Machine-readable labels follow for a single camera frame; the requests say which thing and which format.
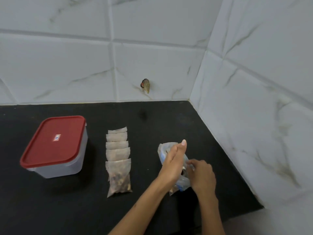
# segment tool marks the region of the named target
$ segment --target plastic bag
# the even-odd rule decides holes
[[[106,150],[105,154],[109,162],[126,160],[131,154],[131,148]]]
[[[116,130],[108,130],[108,134],[117,134],[117,133],[126,133],[126,132],[127,132],[127,127],[116,129]]]
[[[163,144],[159,145],[157,152],[159,154],[159,158],[160,158],[160,161],[162,164],[166,158],[166,155],[169,153],[171,147],[175,144],[177,144],[177,143],[176,142],[167,142],[167,143],[163,143]],[[176,184],[170,190],[170,195],[172,195],[173,193],[175,193],[178,190],[184,191],[190,187],[190,180],[188,179],[188,174],[186,171],[186,168],[187,168],[186,161],[188,161],[188,158],[187,158],[186,154],[184,154],[184,164],[183,164],[183,168],[182,168],[182,175],[179,177]]]
[[[125,148],[128,148],[128,141],[125,141],[125,142],[106,142],[105,147],[107,150],[125,149]]]
[[[106,140],[108,142],[123,142],[127,141],[127,132],[126,133],[117,133],[117,134],[107,134]]]
[[[131,170],[131,159],[105,162],[105,168],[109,173],[110,188],[108,196],[114,193],[132,192],[131,178],[129,172]]]

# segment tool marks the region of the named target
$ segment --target red-lidded plastic container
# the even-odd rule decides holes
[[[87,140],[84,117],[45,119],[26,147],[20,164],[44,178],[76,174],[83,166]]]

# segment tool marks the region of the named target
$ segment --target white sticker on red lid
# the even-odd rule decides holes
[[[56,134],[56,136],[54,137],[53,141],[59,141],[60,136],[61,136],[60,134]]]

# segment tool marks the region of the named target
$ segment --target person's left arm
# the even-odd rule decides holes
[[[186,147],[187,143],[183,140],[182,143],[174,145],[171,148],[163,162],[158,177],[151,183],[109,235],[144,234],[161,200],[177,182],[182,172]]]

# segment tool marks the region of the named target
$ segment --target person's left hand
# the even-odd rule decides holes
[[[172,146],[170,152],[166,155],[157,177],[157,180],[160,181],[166,191],[169,191],[174,186],[182,173],[186,149],[187,142],[184,139],[181,143]]]

